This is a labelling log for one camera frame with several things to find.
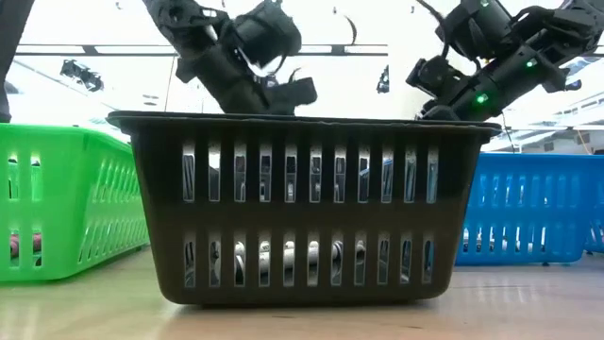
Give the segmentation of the blue plastic basket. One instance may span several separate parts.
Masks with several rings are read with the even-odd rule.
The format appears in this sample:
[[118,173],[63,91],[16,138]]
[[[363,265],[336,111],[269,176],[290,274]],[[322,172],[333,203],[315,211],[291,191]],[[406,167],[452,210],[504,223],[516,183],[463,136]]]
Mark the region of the blue plastic basket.
[[604,153],[594,155],[592,161],[589,170],[594,193],[585,250],[604,253]]
[[588,230],[593,156],[482,153],[457,265],[572,263]]

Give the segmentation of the black plastic basket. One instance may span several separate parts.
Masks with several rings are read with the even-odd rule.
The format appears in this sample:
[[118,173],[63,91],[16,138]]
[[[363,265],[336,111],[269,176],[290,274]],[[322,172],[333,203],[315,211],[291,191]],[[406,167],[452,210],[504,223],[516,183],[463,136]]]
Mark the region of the black plastic basket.
[[[200,305],[396,303],[448,287],[492,123],[115,111],[138,171],[159,289]],[[319,242],[308,285],[307,247]],[[260,286],[260,243],[270,279]],[[294,241],[294,284],[283,248]],[[340,285],[331,250],[344,243]],[[364,242],[362,268],[355,248]],[[235,244],[245,246],[235,282]]]

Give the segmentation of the white crayon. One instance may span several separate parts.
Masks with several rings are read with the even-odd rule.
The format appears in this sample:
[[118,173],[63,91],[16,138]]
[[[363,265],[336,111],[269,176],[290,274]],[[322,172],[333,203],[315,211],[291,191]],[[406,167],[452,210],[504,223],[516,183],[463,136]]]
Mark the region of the white crayon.
[[[308,285],[315,286],[318,283],[319,274],[319,242],[316,240],[310,241],[307,247],[307,272],[309,274]],[[245,271],[245,246],[242,242],[235,244],[235,282],[238,285],[244,283]],[[260,286],[268,286],[270,279],[270,245],[268,241],[260,243],[259,250],[259,276]],[[362,268],[364,266],[365,247],[363,241],[358,241],[355,248],[355,267]],[[294,260],[295,260],[295,245],[294,241],[287,241],[283,248],[283,279],[285,286],[294,284]],[[331,250],[331,284],[340,285],[342,281],[342,272],[344,268],[344,243],[334,241]]]

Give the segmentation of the green plastic basket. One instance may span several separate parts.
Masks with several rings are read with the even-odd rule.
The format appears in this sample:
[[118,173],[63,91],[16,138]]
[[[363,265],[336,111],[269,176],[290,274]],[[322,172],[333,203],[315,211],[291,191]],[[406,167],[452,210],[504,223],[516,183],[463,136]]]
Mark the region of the green plastic basket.
[[0,284],[65,279],[148,242],[129,144],[83,127],[0,124]]

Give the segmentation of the black ceiling beam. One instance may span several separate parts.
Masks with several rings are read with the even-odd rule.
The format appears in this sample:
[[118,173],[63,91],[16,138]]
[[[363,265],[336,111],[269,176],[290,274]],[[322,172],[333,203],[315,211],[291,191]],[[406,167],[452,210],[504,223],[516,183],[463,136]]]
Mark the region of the black ceiling beam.
[[[172,57],[176,50],[171,45],[145,44],[20,44],[16,56],[87,56],[87,57]],[[383,57],[388,55],[385,44],[303,44],[297,56],[364,56]]]

